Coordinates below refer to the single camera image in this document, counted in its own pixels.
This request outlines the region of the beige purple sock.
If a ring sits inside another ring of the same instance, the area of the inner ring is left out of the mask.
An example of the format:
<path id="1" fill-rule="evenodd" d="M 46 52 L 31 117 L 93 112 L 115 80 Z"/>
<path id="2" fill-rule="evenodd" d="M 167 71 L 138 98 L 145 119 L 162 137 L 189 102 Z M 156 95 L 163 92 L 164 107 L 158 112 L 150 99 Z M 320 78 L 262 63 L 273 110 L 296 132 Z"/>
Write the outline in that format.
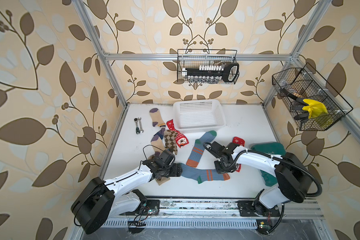
<path id="1" fill-rule="evenodd" d="M 152 119 L 152 126 L 153 127 L 160 127 L 162 129 L 166 128 L 166 123 L 162 119 L 160 110 L 158 108 L 153 108 L 149 111 L 151 119 Z"/>
<path id="2" fill-rule="evenodd" d="M 161 128 L 151 139 L 151 145 L 155 152 L 148 158 L 149 160 L 158 157 L 166 149 L 163 142 L 165 130 L 165 128 Z"/>

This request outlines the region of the blue striped sock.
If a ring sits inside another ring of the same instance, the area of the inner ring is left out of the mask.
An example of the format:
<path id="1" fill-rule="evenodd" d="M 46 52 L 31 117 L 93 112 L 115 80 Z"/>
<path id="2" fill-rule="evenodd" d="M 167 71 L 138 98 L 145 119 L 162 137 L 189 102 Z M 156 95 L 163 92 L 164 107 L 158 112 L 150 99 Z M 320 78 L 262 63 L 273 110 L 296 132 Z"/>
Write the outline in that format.
<path id="1" fill-rule="evenodd" d="M 182 174 L 181 176 L 187 179 L 192 179 L 201 184 L 206 181 L 227 181 L 230 176 L 227 173 L 219 174 L 215 169 L 203 170 L 197 169 L 185 164 L 181 164 Z"/>
<path id="2" fill-rule="evenodd" d="M 191 151 L 190 156 L 188 157 L 188 160 L 186 162 L 186 165 L 189 167 L 193 167 L 196 168 L 199 165 L 199 162 L 203 156 L 204 153 L 204 143 L 211 143 L 211 141 L 213 141 L 217 136 L 217 132 L 216 131 L 209 131 L 204 133 L 204 135 L 202 137 L 200 137 L 199 139 L 195 140 L 195 144 L 194 147 Z"/>

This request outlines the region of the red christmas sock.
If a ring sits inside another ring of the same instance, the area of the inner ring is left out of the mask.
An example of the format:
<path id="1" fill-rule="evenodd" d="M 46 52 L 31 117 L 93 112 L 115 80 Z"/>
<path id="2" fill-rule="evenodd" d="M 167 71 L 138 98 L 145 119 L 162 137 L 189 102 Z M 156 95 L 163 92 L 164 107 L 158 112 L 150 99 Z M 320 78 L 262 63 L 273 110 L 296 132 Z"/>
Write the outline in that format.
<path id="1" fill-rule="evenodd" d="M 245 146 L 245 140 L 239 138 L 239 137 L 234 137 L 233 140 L 232 140 L 232 143 L 234 144 L 238 144 L 239 146 L 242 146 L 244 147 Z M 238 164 L 238 167 L 236 169 L 236 172 L 240 172 L 241 171 L 241 164 Z"/>
<path id="2" fill-rule="evenodd" d="M 189 144 L 189 140 L 187 139 L 187 137 L 184 134 L 180 133 L 178 130 L 176 130 L 174 120 L 167 121 L 167 126 L 169 127 L 169 130 L 176 133 L 175 140 L 179 148 L 182 148 Z"/>

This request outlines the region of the brown argyle sock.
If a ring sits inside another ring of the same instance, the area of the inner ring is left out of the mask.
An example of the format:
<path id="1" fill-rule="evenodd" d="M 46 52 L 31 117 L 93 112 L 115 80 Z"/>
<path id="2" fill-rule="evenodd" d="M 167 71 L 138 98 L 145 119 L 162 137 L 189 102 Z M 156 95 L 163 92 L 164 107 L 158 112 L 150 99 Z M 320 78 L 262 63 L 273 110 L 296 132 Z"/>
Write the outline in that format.
<path id="1" fill-rule="evenodd" d="M 165 148 L 170 150 L 174 155 L 177 155 L 178 148 L 177 148 L 177 132 L 172 130 L 165 130 L 164 132 L 164 140 L 165 140 Z"/>
<path id="2" fill-rule="evenodd" d="M 168 182 L 170 179 L 171 179 L 170 177 L 160 177 L 155 180 L 158 183 L 158 185 L 161 186 L 162 184 Z"/>

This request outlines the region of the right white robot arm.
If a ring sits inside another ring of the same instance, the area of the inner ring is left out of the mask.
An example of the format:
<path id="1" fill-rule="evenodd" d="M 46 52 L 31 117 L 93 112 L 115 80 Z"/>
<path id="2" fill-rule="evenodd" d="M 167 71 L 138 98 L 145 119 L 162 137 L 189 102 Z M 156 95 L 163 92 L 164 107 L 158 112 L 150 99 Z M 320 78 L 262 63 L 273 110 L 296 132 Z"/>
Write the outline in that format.
<path id="1" fill-rule="evenodd" d="M 233 173 L 239 165 L 246 165 L 277 179 L 275 186 L 257 195 L 254 205 L 271 209 L 288 202 L 302 203 L 306 198 L 318 197 L 323 192 L 320 181 L 294 154 L 266 154 L 235 143 L 225 147 L 217 142 L 206 142 L 203 147 L 217 159 L 215 168 L 218 174 Z"/>

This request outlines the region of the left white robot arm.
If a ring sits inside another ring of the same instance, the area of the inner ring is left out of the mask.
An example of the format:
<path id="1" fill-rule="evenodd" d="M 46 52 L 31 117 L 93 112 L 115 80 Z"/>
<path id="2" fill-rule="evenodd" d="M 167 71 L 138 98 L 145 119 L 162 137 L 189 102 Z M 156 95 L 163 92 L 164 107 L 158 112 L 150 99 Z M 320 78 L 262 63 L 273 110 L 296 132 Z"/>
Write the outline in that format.
<path id="1" fill-rule="evenodd" d="M 136 213 L 149 215 L 147 198 L 137 188 L 153 180 L 180 177 L 181 164 L 175 163 L 175 155 L 165 150 L 158 156 L 140 162 L 126 174 L 102 180 L 92 179 L 71 206 L 74 223 L 87 235 L 97 231 L 110 215 Z"/>

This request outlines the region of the silver wrench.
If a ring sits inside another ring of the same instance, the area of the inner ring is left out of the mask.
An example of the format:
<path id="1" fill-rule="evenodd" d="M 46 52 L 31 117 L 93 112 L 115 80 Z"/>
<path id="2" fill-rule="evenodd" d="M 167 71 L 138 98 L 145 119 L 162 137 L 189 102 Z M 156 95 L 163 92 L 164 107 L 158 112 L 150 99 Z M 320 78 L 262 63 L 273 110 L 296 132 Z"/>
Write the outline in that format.
<path id="1" fill-rule="evenodd" d="M 139 123 L 139 128 L 140 128 L 140 133 L 144 133 L 144 129 L 143 129 L 143 125 L 142 125 L 142 118 L 138 118 L 138 123 Z"/>

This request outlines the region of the green plastic tool case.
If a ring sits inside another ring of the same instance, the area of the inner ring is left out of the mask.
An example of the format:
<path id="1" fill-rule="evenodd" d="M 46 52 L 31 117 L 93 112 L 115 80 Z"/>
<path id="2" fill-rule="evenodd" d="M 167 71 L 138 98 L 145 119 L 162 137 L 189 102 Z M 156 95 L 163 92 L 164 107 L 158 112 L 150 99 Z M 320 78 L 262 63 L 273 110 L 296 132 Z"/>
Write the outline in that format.
<path id="1" fill-rule="evenodd" d="M 281 143 L 277 143 L 277 142 L 252 145 L 251 150 L 266 154 L 274 154 L 274 155 L 286 154 L 286 150 L 284 146 Z M 277 178 L 272 176 L 271 174 L 264 172 L 262 170 L 260 170 L 260 173 L 267 187 L 272 187 L 278 183 Z"/>

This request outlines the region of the white plastic basket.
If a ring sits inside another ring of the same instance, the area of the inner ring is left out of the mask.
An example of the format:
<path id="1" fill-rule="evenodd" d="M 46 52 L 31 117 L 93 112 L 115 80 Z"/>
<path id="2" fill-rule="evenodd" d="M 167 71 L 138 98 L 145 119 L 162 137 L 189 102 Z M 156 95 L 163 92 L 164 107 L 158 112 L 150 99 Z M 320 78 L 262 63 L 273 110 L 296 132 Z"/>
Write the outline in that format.
<path id="1" fill-rule="evenodd" d="M 218 100 L 195 100 L 173 104 L 173 122 L 183 134 L 217 131 L 226 126 L 222 105 Z"/>

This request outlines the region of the black tool in basket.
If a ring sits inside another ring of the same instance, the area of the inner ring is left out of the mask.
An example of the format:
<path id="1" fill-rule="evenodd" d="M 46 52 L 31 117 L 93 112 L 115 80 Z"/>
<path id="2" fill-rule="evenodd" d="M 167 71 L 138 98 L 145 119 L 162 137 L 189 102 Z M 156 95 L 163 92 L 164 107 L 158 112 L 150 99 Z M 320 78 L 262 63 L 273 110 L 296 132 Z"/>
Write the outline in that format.
<path id="1" fill-rule="evenodd" d="M 282 88 L 282 94 L 291 100 L 290 113 L 294 120 L 306 123 L 309 120 L 310 113 L 308 111 L 308 104 L 304 102 L 303 98 L 300 98 L 291 93 L 286 88 Z"/>

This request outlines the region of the black socket set holder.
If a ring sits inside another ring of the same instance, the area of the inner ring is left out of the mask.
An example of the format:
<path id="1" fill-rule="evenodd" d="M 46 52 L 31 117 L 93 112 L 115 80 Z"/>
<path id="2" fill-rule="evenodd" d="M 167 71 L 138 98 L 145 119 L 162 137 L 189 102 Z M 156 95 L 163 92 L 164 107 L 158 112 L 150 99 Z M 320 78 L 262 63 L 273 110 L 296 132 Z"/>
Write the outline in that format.
<path id="1" fill-rule="evenodd" d="M 200 65 L 194 68 L 182 68 L 180 76 L 190 83 L 234 84 L 240 75 L 238 63 L 220 65 Z"/>

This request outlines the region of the yellow rubber glove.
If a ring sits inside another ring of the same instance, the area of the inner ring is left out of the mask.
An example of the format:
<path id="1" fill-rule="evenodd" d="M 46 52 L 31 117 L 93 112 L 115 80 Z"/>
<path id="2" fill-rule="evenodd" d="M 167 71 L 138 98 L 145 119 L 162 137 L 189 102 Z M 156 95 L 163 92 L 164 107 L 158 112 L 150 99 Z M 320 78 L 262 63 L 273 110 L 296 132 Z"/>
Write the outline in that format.
<path id="1" fill-rule="evenodd" d="M 326 106 L 319 101 L 303 99 L 303 103 L 305 105 L 302 107 L 302 110 L 308 113 L 309 119 L 324 116 L 329 113 Z"/>

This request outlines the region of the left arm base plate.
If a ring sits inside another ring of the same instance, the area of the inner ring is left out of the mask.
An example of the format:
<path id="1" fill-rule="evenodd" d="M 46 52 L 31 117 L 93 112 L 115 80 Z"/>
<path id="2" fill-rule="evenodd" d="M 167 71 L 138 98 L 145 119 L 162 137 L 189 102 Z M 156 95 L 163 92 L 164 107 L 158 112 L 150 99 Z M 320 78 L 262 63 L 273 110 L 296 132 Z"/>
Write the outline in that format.
<path id="1" fill-rule="evenodd" d="M 121 214 L 121 216 L 137 216 L 137 215 L 151 216 L 151 215 L 157 215 L 159 211 L 160 211 L 160 200 L 148 199 L 144 203 L 141 203 L 135 211 L 123 213 Z"/>

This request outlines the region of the green handled ratchet wrench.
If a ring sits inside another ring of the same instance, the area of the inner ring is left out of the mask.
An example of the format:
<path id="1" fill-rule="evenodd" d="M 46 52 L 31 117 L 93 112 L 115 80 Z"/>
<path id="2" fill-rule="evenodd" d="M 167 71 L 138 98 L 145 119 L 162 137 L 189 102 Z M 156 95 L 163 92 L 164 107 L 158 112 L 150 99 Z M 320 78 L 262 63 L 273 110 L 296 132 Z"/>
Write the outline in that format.
<path id="1" fill-rule="evenodd" d="M 136 125 L 136 134 L 138 135 L 138 134 L 141 133 L 140 128 L 139 128 L 138 119 L 134 118 L 134 122 L 135 122 L 135 125 Z"/>

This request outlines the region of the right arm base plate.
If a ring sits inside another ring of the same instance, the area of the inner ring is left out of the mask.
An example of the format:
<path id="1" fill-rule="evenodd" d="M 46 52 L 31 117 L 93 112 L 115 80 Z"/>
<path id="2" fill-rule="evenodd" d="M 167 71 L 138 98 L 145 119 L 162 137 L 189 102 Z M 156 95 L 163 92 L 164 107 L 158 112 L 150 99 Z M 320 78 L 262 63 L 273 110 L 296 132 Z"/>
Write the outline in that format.
<path id="1" fill-rule="evenodd" d="M 268 209 L 260 203 L 254 201 L 237 201 L 237 206 L 241 217 L 279 217 L 281 215 L 277 207 Z"/>

